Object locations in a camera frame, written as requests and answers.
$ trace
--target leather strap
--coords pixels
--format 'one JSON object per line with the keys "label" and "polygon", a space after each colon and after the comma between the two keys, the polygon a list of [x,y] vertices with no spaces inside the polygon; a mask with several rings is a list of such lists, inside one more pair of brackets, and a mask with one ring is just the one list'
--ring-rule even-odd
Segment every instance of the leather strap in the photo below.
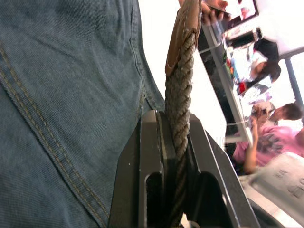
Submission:
{"label": "leather strap", "polygon": [[184,4],[177,12],[167,54],[165,67],[166,76],[172,74],[181,58],[180,48],[193,32],[196,34],[195,46],[197,47],[200,34],[200,1],[201,0],[185,0]]}

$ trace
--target denim jeans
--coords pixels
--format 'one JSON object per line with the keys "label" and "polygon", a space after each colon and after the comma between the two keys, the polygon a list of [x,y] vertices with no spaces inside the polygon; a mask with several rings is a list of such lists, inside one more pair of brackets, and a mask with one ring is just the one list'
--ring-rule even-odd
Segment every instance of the denim jeans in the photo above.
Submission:
{"label": "denim jeans", "polygon": [[164,109],[140,18],[137,0],[0,0],[0,227],[107,226],[119,155]]}

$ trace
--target dark hair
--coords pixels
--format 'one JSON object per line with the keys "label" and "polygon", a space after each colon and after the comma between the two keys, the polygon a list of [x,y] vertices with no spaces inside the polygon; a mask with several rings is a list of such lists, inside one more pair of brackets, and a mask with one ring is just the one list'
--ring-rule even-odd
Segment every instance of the dark hair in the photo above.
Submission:
{"label": "dark hair", "polygon": [[299,106],[294,103],[285,104],[283,106],[285,118],[287,120],[299,120],[303,117],[304,113]]}
{"label": "dark hair", "polygon": [[271,81],[276,81],[281,74],[281,67],[279,66],[277,61],[268,60],[262,69],[262,71],[258,74],[257,78],[264,78],[268,75],[271,77]]}

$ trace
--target white table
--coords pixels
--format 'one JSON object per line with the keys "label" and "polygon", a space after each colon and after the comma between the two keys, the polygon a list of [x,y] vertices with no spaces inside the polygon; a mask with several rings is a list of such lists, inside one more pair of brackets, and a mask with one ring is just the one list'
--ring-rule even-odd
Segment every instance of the white table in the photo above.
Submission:
{"label": "white table", "polygon": [[[177,11],[178,0],[139,0],[145,55],[156,85],[165,97],[165,63]],[[226,133],[226,119],[198,51],[194,54],[193,90],[190,111],[220,147]]]}

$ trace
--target jeans seam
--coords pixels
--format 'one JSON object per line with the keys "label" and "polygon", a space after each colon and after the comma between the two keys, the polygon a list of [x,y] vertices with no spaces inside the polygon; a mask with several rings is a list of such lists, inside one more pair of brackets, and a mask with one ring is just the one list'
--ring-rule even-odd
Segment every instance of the jeans seam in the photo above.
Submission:
{"label": "jeans seam", "polygon": [[[79,180],[81,181],[81,183],[84,185],[84,187],[89,191],[89,193],[93,196],[93,198],[96,200],[96,202],[98,203],[98,205],[100,205],[100,207],[103,209],[104,213],[106,214],[106,216],[109,218],[109,214],[107,213],[104,205],[102,205],[100,199],[92,192],[92,190],[88,187],[88,185],[85,183],[85,181],[83,180],[83,177],[80,176],[80,174],[78,173],[78,171],[75,170],[73,164],[71,163],[71,161],[68,159],[66,152],[63,150],[63,148],[61,147],[61,145],[58,143],[58,141],[56,140],[56,138],[54,137],[54,134],[52,133],[50,127],[48,126],[47,122],[45,121],[45,119],[43,118],[43,116],[41,115],[41,112],[37,109],[36,105],[33,103],[33,99],[29,97],[26,89],[23,87],[23,85],[21,84],[20,80],[18,79],[18,76],[16,74],[16,72],[14,71],[14,69],[11,67],[8,58],[6,57],[6,54],[2,48],[2,44],[0,43],[0,53],[1,56],[3,57],[4,61],[7,64],[7,67],[9,68],[12,77],[14,78],[15,82],[17,83],[18,87],[23,91],[23,93],[25,94],[25,96],[27,97],[27,99],[29,100],[29,102],[31,103],[32,107],[34,108],[34,110],[36,111],[37,115],[40,117],[40,119],[42,120],[43,124],[45,125],[47,131],[49,132],[51,138],[54,140],[55,144],[57,145],[57,147],[59,148],[59,150],[63,153],[67,163],[70,165],[70,167],[72,168],[73,172],[75,173],[75,175],[79,178]],[[98,218],[98,220],[100,220],[102,222],[102,224],[104,225],[104,227],[106,227],[106,225],[104,224],[104,222],[101,220],[100,216],[95,212],[95,210],[92,208],[92,206],[87,202],[87,199],[84,198],[84,196],[80,193],[79,189],[77,188],[77,186],[73,183],[73,181],[71,180],[71,178],[69,177],[69,174],[67,173],[66,169],[64,168],[63,164],[61,163],[61,161],[59,160],[59,158],[57,157],[57,155],[55,154],[55,152],[53,151],[53,149],[51,148],[51,146],[48,144],[48,142],[46,141],[46,138],[44,137],[42,131],[40,130],[40,128],[37,126],[36,122],[34,121],[34,119],[31,117],[27,107],[23,104],[23,102],[20,100],[19,96],[17,95],[16,91],[12,88],[12,85],[9,83],[9,81],[7,80],[7,78],[4,75],[4,72],[2,71],[2,69],[0,69],[0,75],[2,76],[3,80],[6,82],[6,84],[8,85],[8,88],[11,90],[11,92],[14,94],[14,96],[16,97],[16,99],[18,100],[20,106],[23,108],[23,110],[25,111],[25,113],[27,114],[27,116],[29,117],[30,121],[33,123],[33,125],[35,126],[35,128],[38,130],[39,134],[41,135],[43,141],[45,142],[45,144],[47,145],[47,147],[49,148],[49,150],[52,152],[52,154],[54,155],[56,161],[59,163],[59,166],[62,167],[63,171],[65,172],[67,178],[69,179],[70,183],[73,185],[73,187],[75,188],[75,190],[78,192],[78,194],[81,196],[81,198],[87,203],[88,207],[93,211],[93,213],[96,215],[96,217]]]}

